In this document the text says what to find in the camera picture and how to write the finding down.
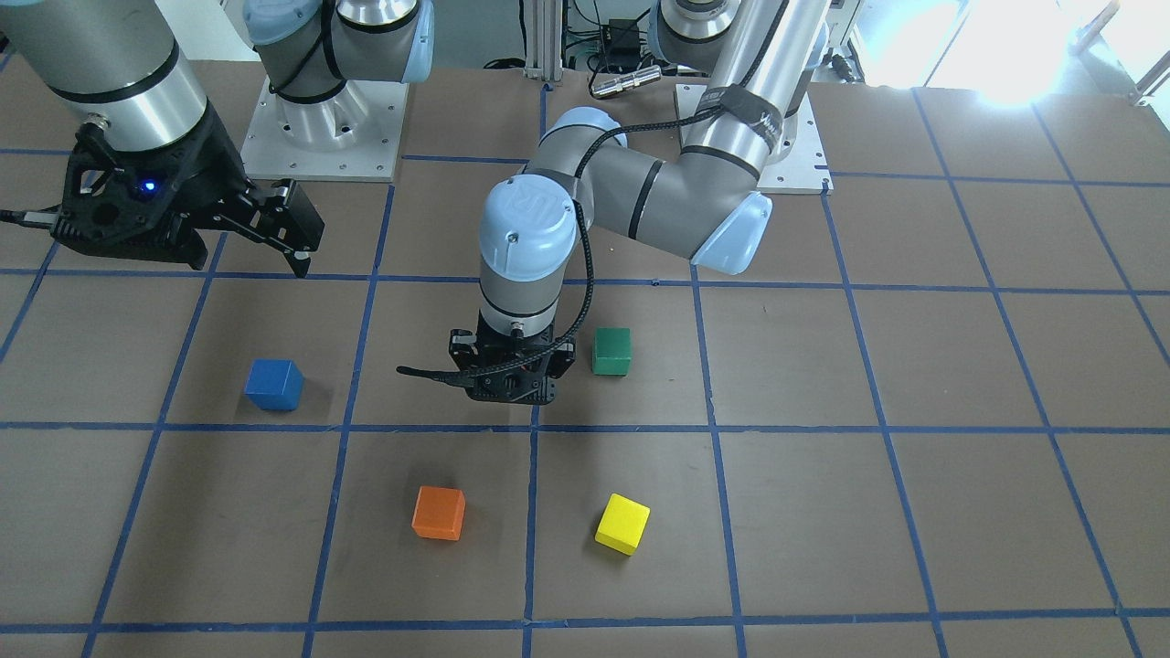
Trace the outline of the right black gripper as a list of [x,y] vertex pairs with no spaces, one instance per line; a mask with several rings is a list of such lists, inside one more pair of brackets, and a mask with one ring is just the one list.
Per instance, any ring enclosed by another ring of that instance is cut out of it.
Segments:
[[200,270],[207,247],[197,231],[209,228],[216,214],[226,228],[278,251],[298,279],[324,237],[324,220],[295,179],[252,186],[209,103],[191,133],[143,153],[116,151],[96,128],[80,129],[50,234],[89,258]]

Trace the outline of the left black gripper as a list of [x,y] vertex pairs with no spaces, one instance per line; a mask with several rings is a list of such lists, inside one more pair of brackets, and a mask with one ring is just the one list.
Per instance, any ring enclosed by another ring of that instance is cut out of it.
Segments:
[[557,396],[557,379],[576,362],[574,338],[539,359],[516,362],[548,349],[556,338],[552,324],[532,336],[510,336],[497,333],[483,317],[475,333],[452,329],[448,354],[459,372],[452,384],[463,388],[473,400],[548,405]]

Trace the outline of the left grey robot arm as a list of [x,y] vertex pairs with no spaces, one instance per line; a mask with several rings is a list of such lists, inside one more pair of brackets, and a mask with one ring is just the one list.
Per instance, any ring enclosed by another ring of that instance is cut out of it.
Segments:
[[479,324],[450,333],[454,371],[425,377],[475,400],[553,400],[593,299],[590,229],[720,273],[745,270],[772,208],[758,183],[786,155],[828,9],[827,1],[655,4],[648,44],[658,59],[706,71],[697,107],[638,125],[594,107],[560,116],[531,162],[486,197]]

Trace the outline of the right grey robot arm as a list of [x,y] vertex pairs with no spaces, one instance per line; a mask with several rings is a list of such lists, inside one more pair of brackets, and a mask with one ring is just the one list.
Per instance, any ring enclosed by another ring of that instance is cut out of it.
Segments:
[[[247,1],[287,144],[346,153],[376,137],[362,83],[418,83],[433,66],[431,1]],[[5,1],[4,35],[80,117],[58,204],[4,211],[89,258],[188,265],[201,229],[278,251],[304,277],[324,221],[301,185],[267,189],[245,162],[157,4]]]

